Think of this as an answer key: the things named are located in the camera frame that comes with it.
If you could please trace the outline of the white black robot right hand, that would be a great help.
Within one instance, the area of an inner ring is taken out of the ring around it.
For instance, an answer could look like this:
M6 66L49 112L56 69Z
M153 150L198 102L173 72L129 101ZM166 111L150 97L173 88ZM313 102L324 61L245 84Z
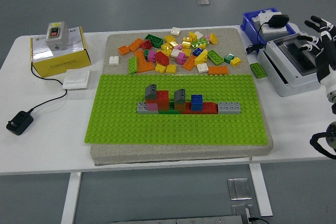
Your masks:
M307 41L299 50L315 55L318 82L325 86L329 101L335 103L335 25L317 16L304 23L317 31L319 37L298 36L299 40Z

